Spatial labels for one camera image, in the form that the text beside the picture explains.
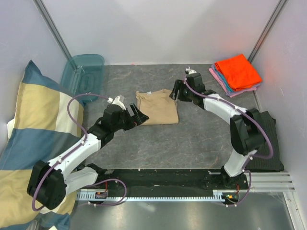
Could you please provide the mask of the beige t shirt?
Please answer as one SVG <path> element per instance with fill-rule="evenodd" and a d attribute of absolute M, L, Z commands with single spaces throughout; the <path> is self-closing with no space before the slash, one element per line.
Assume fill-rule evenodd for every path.
<path fill-rule="evenodd" d="M 177 103 L 170 97 L 171 92 L 168 89 L 144 93 L 136 91 L 137 107 L 149 117 L 143 126 L 179 123 Z"/>

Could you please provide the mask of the blue plastic bin lid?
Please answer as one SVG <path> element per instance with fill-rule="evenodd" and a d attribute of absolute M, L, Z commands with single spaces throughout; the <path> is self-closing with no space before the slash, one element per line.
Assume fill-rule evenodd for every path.
<path fill-rule="evenodd" d="M 73 95 L 87 94 L 78 98 L 83 104 L 95 101 L 104 80 L 105 60 L 99 54 L 73 56 L 66 63 L 60 84 Z"/>

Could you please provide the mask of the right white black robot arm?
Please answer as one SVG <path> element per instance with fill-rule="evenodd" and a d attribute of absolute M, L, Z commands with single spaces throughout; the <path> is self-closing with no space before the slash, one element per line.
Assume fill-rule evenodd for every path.
<path fill-rule="evenodd" d="M 273 146 L 266 134 L 262 118 L 257 109 L 237 106 L 212 90 L 206 90 L 201 74 L 187 68 L 185 78 L 176 80 L 170 98 L 193 102 L 203 110 L 211 112 L 230 125 L 230 139 L 233 147 L 230 158 L 223 166 L 220 184 L 232 188 L 237 177 L 244 172 L 248 161 L 256 158 L 273 157 Z"/>

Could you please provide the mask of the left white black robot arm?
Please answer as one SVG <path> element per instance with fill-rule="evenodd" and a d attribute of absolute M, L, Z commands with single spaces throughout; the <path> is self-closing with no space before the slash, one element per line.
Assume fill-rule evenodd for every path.
<path fill-rule="evenodd" d="M 114 133 L 119 130 L 130 130 L 146 122 L 149 117 L 143 114 L 135 104 L 131 104 L 133 115 L 125 106 L 110 104 L 104 110 L 84 137 L 59 156 L 44 162 L 37 161 L 32 169 L 27 193 L 44 207 L 52 210 L 61 204 L 63 199 L 76 190 L 92 185 L 101 188 L 105 176 L 91 167 L 75 169 L 89 156 L 109 143 Z"/>

